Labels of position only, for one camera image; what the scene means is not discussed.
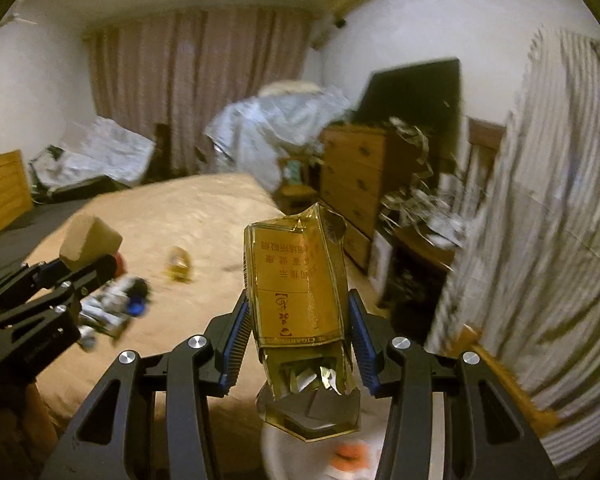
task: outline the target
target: curtain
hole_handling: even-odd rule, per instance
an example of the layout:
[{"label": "curtain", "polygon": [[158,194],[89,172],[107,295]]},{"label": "curtain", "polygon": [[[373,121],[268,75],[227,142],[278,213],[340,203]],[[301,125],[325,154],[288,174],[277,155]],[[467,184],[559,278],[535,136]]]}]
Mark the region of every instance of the curtain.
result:
[{"label": "curtain", "polygon": [[91,89],[99,115],[150,139],[172,131],[172,169],[197,173],[212,146],[202,135],[224,106],[264,84],[298,78],[312,16],[304,10],[176,10],[92,32]]},{"label": "curtain", "polygon": [[463,323],[562,424],[556,465],[600,439],[600,43],[539,32],[477,225],[427,341]]}]

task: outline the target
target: wooden dresser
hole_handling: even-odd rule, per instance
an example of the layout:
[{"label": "wooden dresser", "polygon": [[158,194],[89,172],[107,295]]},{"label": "wooden dresser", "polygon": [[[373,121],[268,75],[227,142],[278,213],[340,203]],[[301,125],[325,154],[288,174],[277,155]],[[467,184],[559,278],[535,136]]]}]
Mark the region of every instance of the wooden dresser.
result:
[{"label": "wooden dresser", "polygon": [[346,219],[344,249],[366,269],[380,200],[425,170],[417,163],[421,150],[383,128],[355,124],[329,126],[321,137],[320,197]]}]

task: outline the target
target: wooden headboard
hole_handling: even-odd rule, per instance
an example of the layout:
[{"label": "wooden headboard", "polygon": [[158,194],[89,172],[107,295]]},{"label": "wooden headboard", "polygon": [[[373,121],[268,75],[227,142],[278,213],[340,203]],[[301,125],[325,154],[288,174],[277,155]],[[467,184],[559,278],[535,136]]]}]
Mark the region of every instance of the wooden headboard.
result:
[{"label": "wooden headboard", "polygon": [[0,155],[0,231],[33,208],[19,151]]}]

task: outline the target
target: dresser drawer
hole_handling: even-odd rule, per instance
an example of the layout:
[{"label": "dresser drawer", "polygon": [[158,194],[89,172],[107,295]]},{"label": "dresser drawer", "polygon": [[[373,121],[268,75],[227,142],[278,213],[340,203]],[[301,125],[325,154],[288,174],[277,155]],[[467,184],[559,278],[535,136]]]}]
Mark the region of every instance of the dresser drawer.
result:
[{"label": "dresser drawer", "polygon": [[324,131],[324,160],[345,159],[382,170],[384,135],[363,132]]},{"label": "dresser drawer", "polygon": [[322,199],[344,218],[371,237],[376,228],[379,200],[355,192],[342,184],[322,186]]},{"label": "dresser drawer", "polygon": [[330,187],[332,183],[342,184],[374,198],[381,195],[382,173],[344,158],[327,159],[322,166],[320,186]]},{"label": "dresser drawer", "polygon": [[347,222],[344,233],[344,250],[362,269],[366,270],[369,262],[369,249],[371,240]]}]

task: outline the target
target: gold cigarette box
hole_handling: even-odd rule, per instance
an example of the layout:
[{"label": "gold cigarette box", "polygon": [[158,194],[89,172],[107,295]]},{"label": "gold cigarette box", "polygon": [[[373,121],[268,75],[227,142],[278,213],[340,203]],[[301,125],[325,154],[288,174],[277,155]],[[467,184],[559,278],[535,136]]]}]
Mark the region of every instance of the gold cigarette box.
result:
[{"label": "gold cigarette box", "polygon": [[244,231],[253,334],[275,400],[352,389],[345,229],[342,216],[316,203]]}]

